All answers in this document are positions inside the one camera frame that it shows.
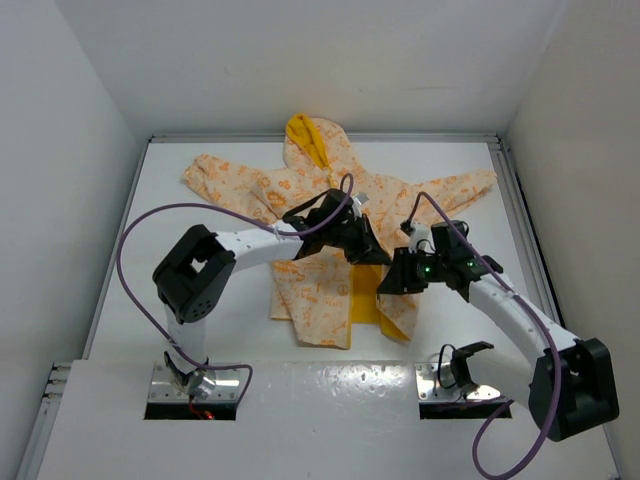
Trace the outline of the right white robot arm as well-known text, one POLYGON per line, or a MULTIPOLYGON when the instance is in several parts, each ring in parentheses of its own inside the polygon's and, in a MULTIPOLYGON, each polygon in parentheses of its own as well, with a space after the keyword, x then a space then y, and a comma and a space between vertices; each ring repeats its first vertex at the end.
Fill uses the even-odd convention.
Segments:
POLYGON ((513 361, 488 341, 456 348, 441 370, 447 387, 498 390, 526 406, 555 442, 618 418, 608 348, 596 338, 580 339, 518 294, 499 263, 472 251, 465 222, 426 227, 406 220, 401 230, 409 244, 395 249, 378 294, 418 294, 442 283, 491 319, 524 357, 513 361))

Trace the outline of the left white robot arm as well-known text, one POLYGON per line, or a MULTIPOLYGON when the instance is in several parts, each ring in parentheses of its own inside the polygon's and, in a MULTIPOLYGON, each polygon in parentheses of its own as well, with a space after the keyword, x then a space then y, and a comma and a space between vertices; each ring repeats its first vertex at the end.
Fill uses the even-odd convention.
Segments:
POLYGON ((238 232, 187 230, 156 267, 152 279, 168 316, 171 352, 166 366, 177 385, 200 381, 208 365, 205 320, 234 273, 273 261, 298 261, 324 247, 341 250, 352 265, 389 265, 364 213, 364 193, 329 189, 285 212, 272 225, 238 232))

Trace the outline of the orange patterned hooded jacket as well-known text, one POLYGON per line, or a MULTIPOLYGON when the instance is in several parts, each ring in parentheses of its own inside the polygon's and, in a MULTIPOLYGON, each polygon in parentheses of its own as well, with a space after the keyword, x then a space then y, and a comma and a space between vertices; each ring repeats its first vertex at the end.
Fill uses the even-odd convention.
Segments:
MULTIPOLYGON (((406 245, 400 225, 413 218, 430 226, 441 218, 419 192, 431 195, 449 216, 466 209, 496 182, 489 170, 409 184, 368 172, 344 130, 322 118, 299 114, 286 125, 284 165, 261 170, 203 154, 183 174, 186 185, 204 200, 272 224, 290 209, 338 187, 351 173, 368 197, 364 207, 373 231, 387 252, 406 245)), ((385 274, 381 266, 352 266, 341 251, 325 247, 299 261, 272 265, 274 287, 270 318, 292 322, 297 339, 315 346, 348 349, 355 323, 377 324, 382 334, 411 340, 418 319, 418 295, 376 294, 385 274)))

